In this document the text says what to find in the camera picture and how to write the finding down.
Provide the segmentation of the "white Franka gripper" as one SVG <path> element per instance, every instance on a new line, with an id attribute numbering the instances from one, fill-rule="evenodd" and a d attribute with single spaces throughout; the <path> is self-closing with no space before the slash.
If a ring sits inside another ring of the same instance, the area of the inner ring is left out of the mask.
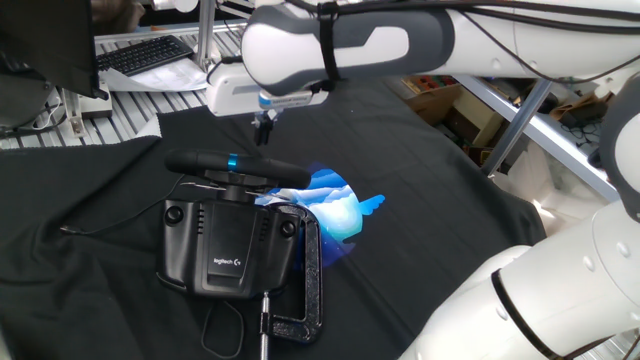
<path id="1" fill-rule="evenodd" d="M 247 73 L 242 63 L 218 63 L 207 74 L 207 107 L 216 117 L 254 114 L 254 143 L 269 142 L 278 113 L 299 107 L 322 104 L 329 92 L 311 89 L 276 96 L 262 89 Z"/>

